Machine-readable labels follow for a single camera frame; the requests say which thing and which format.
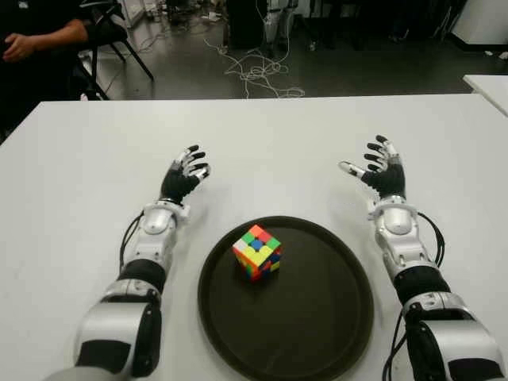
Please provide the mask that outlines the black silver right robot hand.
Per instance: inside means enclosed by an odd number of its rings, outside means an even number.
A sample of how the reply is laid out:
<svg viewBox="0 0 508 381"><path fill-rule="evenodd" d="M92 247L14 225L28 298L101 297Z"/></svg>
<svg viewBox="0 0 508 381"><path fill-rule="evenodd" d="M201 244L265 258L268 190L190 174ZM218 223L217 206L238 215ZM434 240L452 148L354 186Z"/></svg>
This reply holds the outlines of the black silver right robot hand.
<svg viewBox="0 0 508 381"><path fill-rule="evenodd" d="M367 148L372 151L364 154L364 159L368 161L367 168L345 160L341 161L338 167L376 191L380 198L406 198L404 167L393 143L385 136L377 135L375 142L368 143Z"/></svg>

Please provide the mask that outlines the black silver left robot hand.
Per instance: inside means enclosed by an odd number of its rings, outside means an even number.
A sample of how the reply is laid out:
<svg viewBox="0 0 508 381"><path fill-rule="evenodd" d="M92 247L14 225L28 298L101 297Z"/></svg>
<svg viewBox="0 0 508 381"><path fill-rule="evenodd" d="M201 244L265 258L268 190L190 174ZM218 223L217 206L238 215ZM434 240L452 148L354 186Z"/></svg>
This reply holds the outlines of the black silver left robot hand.
<svg viewBox="0 0 508 381"><path fill-rule="evenodd" d="M181 205L183 199L210 176L210 165L200 162L200 159L205 156L206 153L198 144L191 145L180 152L164 176L159 199L170 200Z"/></svg>

